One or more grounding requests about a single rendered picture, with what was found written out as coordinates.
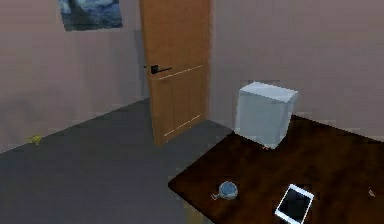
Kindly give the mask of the pale blue box container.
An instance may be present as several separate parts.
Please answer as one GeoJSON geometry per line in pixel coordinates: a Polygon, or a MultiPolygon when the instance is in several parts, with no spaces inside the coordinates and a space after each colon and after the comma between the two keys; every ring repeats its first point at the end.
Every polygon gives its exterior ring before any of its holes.
{"type": "Polygon", "coordinates": [[[239,90],[234,131],[275,149],[286,136],[299,92],[261,82],[239,90]]]}

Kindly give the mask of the brown wooden room door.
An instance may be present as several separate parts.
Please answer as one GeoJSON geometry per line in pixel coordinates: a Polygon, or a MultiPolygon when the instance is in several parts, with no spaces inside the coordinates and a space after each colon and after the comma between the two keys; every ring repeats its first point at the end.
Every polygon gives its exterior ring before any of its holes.
{"type": "Polygon", "coordinates": [[[207,117],[211,0],[139,0],[154,143],[207,117]],[[171,70],[150,73],[150,67],[171,70]]]}

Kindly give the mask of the blue framed wall picture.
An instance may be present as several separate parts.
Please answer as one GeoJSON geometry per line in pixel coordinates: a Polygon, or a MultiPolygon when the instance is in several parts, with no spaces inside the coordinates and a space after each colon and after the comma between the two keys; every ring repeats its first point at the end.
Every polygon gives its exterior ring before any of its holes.
{"type": "Polygon", "coordinates": [[[58,0],[66,32],[122,28],[119,0],[58,0]]]}

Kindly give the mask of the dark brown wooden table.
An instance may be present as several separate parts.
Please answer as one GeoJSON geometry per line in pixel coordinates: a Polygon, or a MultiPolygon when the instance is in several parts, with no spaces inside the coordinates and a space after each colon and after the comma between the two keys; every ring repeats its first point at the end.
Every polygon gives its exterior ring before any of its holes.
{"type": "Polygon", "coordinates": [[[294,115],[275,149],[230,133],[168,186],[215,224],[283,224],[289,184],[314,194],[305,224],[384,224],[384,142],[294,115]],[[213,200],[224,181],[237,197],[213,200]]]}

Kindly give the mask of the white framed black cellphone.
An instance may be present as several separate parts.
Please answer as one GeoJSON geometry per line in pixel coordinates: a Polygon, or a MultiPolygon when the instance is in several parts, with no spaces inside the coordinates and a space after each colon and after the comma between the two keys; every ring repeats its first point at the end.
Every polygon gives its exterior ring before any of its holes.
{"type": "Polygon", "coordinates": [[[274,214],[288,224],[304,224],[313,199],[311,192],[290,184],[274,214]]]}

